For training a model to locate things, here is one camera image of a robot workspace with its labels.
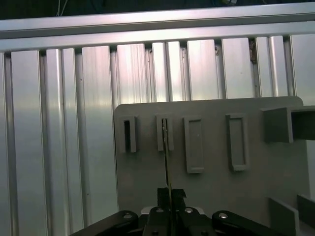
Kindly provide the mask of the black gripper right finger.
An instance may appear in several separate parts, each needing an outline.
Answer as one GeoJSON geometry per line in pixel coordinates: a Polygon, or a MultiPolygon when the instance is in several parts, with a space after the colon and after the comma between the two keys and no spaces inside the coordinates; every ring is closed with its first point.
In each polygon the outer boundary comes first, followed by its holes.
{"type": "Polygon", "coordinates": [[[233,212],[219,210],[208,217],[186,206],[183,189],[172,189],[179,236],[280,236],[275,230],[233,212]]]}

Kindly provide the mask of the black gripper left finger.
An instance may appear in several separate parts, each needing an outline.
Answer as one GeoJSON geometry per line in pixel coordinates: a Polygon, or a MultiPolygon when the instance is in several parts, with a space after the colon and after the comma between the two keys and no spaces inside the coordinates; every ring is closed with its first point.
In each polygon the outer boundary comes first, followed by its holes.
{"type": "Polygon", "coordinates": [[[114,213],[73,236],[169,236],[170,235],[169,189],[157,189],[157,206],[148,208],[138,216],[130,210],[114,213]]]}

